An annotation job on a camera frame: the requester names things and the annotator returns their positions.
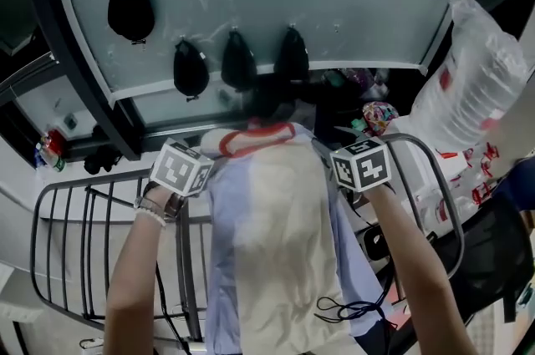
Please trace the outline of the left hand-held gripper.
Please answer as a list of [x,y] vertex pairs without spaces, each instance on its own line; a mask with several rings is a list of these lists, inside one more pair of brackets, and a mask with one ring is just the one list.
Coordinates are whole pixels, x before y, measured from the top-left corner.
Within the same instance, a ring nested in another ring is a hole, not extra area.
[[156,157],[149,181],[179,196],[189,197],[204,190],[213,165],[212,159],[168,138]]

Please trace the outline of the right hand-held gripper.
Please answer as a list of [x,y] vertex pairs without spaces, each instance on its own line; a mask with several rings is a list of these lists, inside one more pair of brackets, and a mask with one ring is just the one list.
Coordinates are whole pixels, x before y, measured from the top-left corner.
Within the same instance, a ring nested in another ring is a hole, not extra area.
[[365,192],[391,180],[390,153],[377,137],[366,138],[330,153],[337,183]]

